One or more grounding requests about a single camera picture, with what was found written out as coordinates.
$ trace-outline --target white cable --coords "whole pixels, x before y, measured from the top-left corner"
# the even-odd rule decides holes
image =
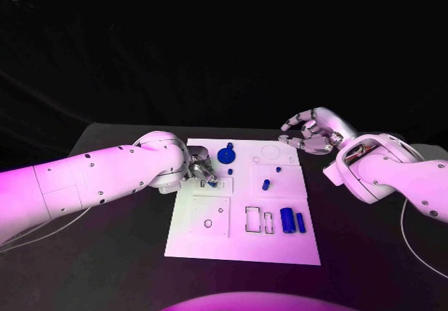
[[[415,255],[415,257],[418,258],[418,260],[425,264],[425,266],[432,269],[442,277],[445,277],[448,279],[448,276],[445,276],[445,274],[442,274],[441,271],[438,271],[436,269],[433,269],[426,263],[425,263],[425,260],[422,258],[419,258],[418,254],[413,252],[413,249],[409,245],[409,242],[407,242],[407,239],[406,239],[406,235],[405,235],[405,228],[403,228],[403,216],[405,216],[405,209],[406,209],[406,203],[407,203],[407,199],[405,200],[405,204],[403,204],[403,209],[402,209],[402,217],[399,219],[399,226],[402,228],[402,234],[403,234],[403,239],[405,239],[405,242],[406,242],[406,245],[407,245],[407,248],[412,252],[412,254]]]
[[[34,232],[37,229],[40,229],[50,221],[42,223],[40,225],[37,225],[30,231],[27,231],[26,233],[23,233],[20,236],[17,236],[16,238],[13,238],[11,240],[7,240],[1,245],[7,245],[8,243],[11,243],[13,241],[17,241],[20,238],[23,238],[24,236],[27,236],[31,232]]]
[[[19,245],[16,245],[16,246],[11,246],[10,248],[3,249],[3,250],[0,251],[0,253],[8,251],[8,250],[13,249],[13,248],[17,248],[17,247],[20,247],[20,246],[24,246],[24,245],[29,244],[29,243],[37,242],[37,241],[42,240],[43,238],[47,238],[50,235],[53,235],[53,234],[57,233],[60,230],[63,230],[63,229],[85,215],[85,213],[89,211],[89,209],[91,209],[91,207],[89,207],[89,208],[83,211],[83,213],[82,213],[63,227],[60,227],[56,231],[53,231],[52,233],[49,233],[47,235],[44,235],[43,237],[40,237],[40,238],[31,240],[30,242],[26,242],[26,243],[23,243],[23,244],[19,244]]]

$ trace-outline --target robotic hand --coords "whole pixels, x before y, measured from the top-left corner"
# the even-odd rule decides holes
[[[317,155],[338,149],[335,160],[324,174],[351,194],[373,203],[396,190],[418,210],[448,222],[448,161],[441,157],[425,161],[416,149],[389,134],[360,135],[348,123],[327,108],[298,113],[282,125],[282,131],[305,122],[304,139],[281,135],[278,140]]]
[[[216,186],[207,149],[186,146],[168,132],[148,133],[134,145],[0,173],[0,245],[27,228],[145,186],[161,194],[177,191],[189,178]]]

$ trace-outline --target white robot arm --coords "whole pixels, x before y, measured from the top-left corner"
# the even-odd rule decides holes
[[[399,191],[426,216],[448,222],[446,160],[425,161],[416,149],[389,134],[360,135],[327,108],[297,114],[282,130],[299,122],[305,122],[304,139],[281,135],[278,140],[317,155],[338,149],[322,170],[337,186],[344,184],[366,203]]]
[[[207,150],[186,147],[168,132],[151,132],[122,145],[0,173],[0,245],[27,228],[142,190],[161,194],[180,181],[217,179]]]

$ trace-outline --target table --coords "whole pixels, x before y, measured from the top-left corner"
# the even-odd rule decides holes
[[[70,156],[131,144],[147,132],[187,138],[276,140],[279,130],[93,123]],[[289,131],[299,137],[299,132]],[[86,213],[57,234],[11,250],[0,263],[1,310],[160,310],[203,295],[261,291],[358,310],[446,310],[448,280],[400,236],[403,197],[367,205],[322,174],[333,155],[298,153],[321,266],[164,257],[176,193],[145,188]],[[43,233],[78,216],[57,218]],[[448,272],[448,225],[406,209],[409,243]]]

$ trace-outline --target white board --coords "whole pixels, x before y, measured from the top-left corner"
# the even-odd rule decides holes
[[[216,155],[227,143],[233,144],[236,158],[225,165]],[[189,139],[187,145],[207,148],[219,186],[201,187],[197,179],[181,183],[165,256],[320,266],[297,149],[278,141]],[[268,190],[262,190],[265,179],[271,181]],[[246,232],[246,207],[259,208],[261,232]],[[284,207],[302,214],[305,233],[282,232],[279,209]]]

